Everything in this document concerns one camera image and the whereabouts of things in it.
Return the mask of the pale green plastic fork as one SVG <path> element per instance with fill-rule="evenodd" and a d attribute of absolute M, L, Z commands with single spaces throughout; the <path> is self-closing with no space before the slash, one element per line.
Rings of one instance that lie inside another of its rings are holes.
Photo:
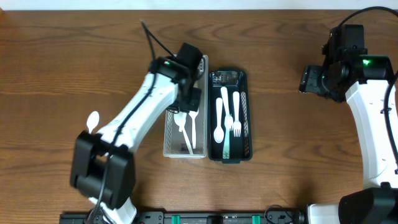
<path fill-rule="evenodd" d="M 230 151 L 230 130 L 226 129 L 223 143 L 223 159 L 229 159 L 229 151 Z"/>

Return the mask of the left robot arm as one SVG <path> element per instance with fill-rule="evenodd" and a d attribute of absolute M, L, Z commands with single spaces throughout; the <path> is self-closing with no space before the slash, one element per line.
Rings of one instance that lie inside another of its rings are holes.
<path fill-rule="evenodd" d="M 97 133 L 78 135 L 70 185 L 96 204 L 85 223 L 94 223 L 98 212 L 109 223 L 134 221 L 134 154 L 165 110 L 198 109 L 201 91 L 194 84 L 202 58 L 198 48 L 184 43 L 177 55 L 153 59 L 139 91 L 122 111 Z"/>

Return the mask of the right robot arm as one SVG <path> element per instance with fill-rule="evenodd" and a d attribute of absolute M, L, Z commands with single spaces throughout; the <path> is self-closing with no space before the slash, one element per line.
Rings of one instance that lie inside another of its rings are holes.
<path fill-rule="evenodd" d="M 397 223 L 397 137 L 394 72 L 389 57 L 369 55 L 362 25 L 330 30 L 322 65 L 307 65 L 299 90 L 338 103 L 353 114 L 363 160 L 363 189 L 338 203 L 307 207 L 308 223 Z"/>

